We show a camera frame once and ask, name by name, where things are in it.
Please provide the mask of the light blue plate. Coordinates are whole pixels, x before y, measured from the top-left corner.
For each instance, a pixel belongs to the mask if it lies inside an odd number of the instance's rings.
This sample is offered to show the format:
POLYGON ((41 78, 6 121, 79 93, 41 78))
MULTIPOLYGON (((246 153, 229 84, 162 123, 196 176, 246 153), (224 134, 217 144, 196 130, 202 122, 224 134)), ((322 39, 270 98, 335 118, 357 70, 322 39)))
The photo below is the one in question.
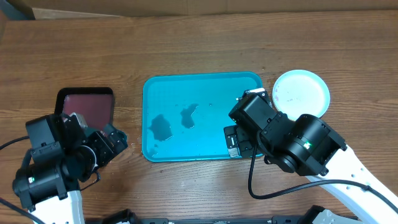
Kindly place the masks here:
POLYGON ((302 114, 321 118, 329 108, 331 96, 326 83, 308 70, 291 70, 282 74, 272 89, 277 111, 296 121, 302 114))

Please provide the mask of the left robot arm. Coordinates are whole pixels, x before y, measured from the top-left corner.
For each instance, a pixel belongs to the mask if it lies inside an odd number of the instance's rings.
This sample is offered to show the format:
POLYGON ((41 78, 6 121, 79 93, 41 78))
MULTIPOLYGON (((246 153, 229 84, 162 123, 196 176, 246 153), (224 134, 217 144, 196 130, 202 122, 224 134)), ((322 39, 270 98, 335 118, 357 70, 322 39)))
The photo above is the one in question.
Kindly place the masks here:
POLYGON ((84 117, 50 114, 25 125, 29 154, 12 183, 27 215, 35 223, 84 223, 80 183, 128 147, 127 136, 111 124, 99 131, 84 117))

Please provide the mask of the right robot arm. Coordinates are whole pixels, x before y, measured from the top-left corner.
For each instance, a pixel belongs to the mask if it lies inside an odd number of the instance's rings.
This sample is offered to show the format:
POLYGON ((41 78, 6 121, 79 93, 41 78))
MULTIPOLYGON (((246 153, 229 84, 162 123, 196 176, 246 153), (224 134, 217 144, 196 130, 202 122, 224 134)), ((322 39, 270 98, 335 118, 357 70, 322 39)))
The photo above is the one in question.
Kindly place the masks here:
POLYGON ((229 112, 234 125, 224 129, 230 152, 250 157, 262 154, 266 164, 308 179, 266 195, 252 190, 252 198, 267 200, 310 187, 322 187, 363 223, 397 223, 397 196, 365 168, 345 140, 322 119, 302 114, 296 121, 276 112, 265 89, 246 90, 229 112))

